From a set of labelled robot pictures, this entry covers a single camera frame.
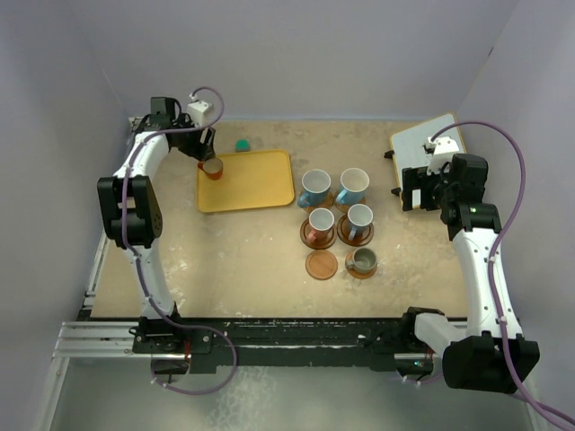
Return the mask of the dark teal floral mug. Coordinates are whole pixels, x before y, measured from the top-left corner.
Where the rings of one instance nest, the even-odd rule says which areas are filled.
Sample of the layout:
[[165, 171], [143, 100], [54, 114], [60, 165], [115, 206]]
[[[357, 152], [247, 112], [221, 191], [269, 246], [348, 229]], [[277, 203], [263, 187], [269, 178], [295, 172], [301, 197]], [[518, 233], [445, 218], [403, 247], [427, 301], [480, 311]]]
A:
[[303, 192], [297, 199], [300, 208], [317, 207], [323, 203], [332, 185], [330, 175], [319, 169], [306, 172], [302, 177]]

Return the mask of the small grey cup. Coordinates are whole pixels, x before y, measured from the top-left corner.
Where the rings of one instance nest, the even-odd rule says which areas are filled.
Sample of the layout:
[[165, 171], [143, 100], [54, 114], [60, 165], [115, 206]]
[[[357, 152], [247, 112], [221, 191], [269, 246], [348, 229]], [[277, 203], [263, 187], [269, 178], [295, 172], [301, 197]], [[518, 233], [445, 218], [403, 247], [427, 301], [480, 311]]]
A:
[[377, 266], [376, 253], [369, 248], [359, 248], [351, 251], [345, 259], [347, 270], [353, 270], [359, 274], [367, 274]]

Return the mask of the pink handled mug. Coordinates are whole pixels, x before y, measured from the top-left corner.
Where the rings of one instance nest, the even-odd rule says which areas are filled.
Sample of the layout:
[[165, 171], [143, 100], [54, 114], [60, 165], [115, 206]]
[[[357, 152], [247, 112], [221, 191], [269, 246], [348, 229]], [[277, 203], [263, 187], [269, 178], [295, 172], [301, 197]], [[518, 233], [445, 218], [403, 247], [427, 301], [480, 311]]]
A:
[[306, 235], [308, 242], [320, 242], [328, 237], [333, 228], [334, 215], [330, 209], [316, 208], [308, 216], [309, 233]]

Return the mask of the plain orange wooden coaster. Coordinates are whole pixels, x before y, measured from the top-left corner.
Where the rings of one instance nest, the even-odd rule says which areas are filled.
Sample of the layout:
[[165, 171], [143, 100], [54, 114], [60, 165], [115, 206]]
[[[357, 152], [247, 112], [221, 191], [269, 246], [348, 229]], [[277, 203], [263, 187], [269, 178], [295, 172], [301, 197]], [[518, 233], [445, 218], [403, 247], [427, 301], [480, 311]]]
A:
[[338, 261], [330, 251], [316, 250], [306, 257], [305, 269], [312, 278], [327, 280], [336, 274]]

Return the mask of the dark ringed wooden coaster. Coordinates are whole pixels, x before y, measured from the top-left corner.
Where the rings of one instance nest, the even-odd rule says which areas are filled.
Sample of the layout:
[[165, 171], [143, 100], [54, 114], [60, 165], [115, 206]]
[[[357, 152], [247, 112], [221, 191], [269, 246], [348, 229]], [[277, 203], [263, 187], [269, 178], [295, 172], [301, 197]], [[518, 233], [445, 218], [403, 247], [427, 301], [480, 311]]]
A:
[[319, 232], [319, 235], [312, 236], [312, 226], [309, 220], [306, 219], [300, 226], [300, 239], [307, 247], [314, 250], [326, 250], [330, 248], [336, 241], [336, 231], [332, 226], [327, 231]]

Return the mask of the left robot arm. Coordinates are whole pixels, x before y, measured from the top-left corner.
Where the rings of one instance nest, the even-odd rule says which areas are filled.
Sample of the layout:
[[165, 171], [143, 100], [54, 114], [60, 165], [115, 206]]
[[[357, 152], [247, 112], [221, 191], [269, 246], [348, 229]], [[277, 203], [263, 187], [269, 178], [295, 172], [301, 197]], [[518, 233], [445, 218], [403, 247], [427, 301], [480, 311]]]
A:
[[213, 104], [201, 100], [203, 90], [194, 90], [185, 108], [171, 97], [152, 98], [126, 160], [97, 182], [104, 232], [127, 256], [141, 294], [141, 316], [150, 320], [174, 321], [177, 315], [160, 258], [164, 220], [153, 178], [173, 149], [199, 163], [216, 157], [214, 124], [222, 113], [208, 120]]

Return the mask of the light blue mug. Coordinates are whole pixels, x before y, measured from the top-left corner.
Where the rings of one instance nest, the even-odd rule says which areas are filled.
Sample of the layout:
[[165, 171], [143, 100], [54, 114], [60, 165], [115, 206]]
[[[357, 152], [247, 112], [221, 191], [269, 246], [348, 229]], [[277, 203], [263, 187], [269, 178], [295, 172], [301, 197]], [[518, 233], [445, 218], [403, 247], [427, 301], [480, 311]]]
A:
[[340, 176], [341, 190], [335, 199], [338, 205], [352, 206], [365, 197], [369, 186], [368, 174], [359, 168], [348, 168]]

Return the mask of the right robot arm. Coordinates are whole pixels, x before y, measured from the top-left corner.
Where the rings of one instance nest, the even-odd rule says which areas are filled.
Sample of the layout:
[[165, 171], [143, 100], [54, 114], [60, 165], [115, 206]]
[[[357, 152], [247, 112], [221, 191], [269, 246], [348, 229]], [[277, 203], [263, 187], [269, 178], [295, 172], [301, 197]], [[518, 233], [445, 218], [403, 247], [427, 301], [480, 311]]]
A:
[[525, 338], [510, 304], [500, 259], [503, 228], [498, 209], [483, 202], [488, 164], [480, 156], [455, 154], [431, 172], [402, 170], [402, 208], [440, 210], [464, 274], [467, 323], [458, 329], [439, 310], [411, 307], [402, 316], [401, 344], [410, 351], [425, 346], [442, 363], [452, 389], [512, 394], [540, 358], [536, 342]]

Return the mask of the blue grey mug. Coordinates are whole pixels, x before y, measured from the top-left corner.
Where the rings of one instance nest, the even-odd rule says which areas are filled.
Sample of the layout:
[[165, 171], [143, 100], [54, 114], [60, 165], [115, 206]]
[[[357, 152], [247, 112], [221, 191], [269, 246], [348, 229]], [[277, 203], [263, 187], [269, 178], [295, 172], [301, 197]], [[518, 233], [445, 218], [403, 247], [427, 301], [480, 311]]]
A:
[[347, 213], [350, 241], [358, 239], [373, 222], [372, 209], [365, 204], [356, 204], [349, 208]]

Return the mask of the small orange cup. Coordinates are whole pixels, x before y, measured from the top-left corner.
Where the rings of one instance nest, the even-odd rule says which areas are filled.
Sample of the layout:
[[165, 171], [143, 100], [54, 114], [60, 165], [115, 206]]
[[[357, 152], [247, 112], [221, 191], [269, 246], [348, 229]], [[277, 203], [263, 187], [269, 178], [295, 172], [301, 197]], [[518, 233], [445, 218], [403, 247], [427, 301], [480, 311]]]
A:
[[214, 157], [204, 162], [199, 162], [198, 168], [203, 171], [210, 180], [219, 180], [223, 175], [224, 164], [221, 159]]

